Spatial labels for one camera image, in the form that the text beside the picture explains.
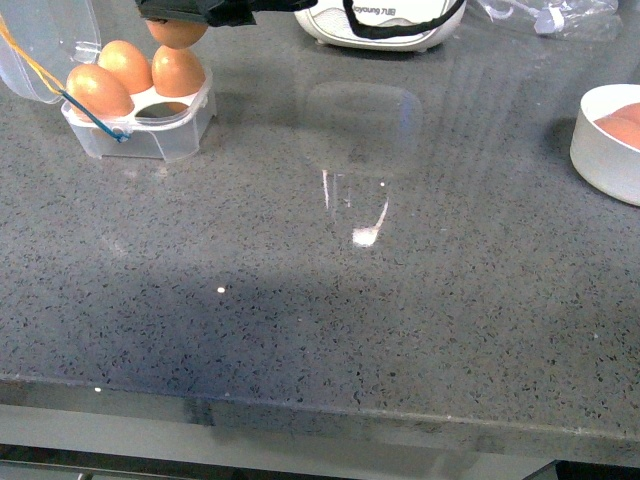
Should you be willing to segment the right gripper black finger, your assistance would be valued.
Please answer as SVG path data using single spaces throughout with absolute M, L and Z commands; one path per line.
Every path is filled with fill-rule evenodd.
M 293 13 L 314 7 L 316 0 L 138 0 L 148 20 L 179 20 L 208 27 L 255 25 L 255 12 Z

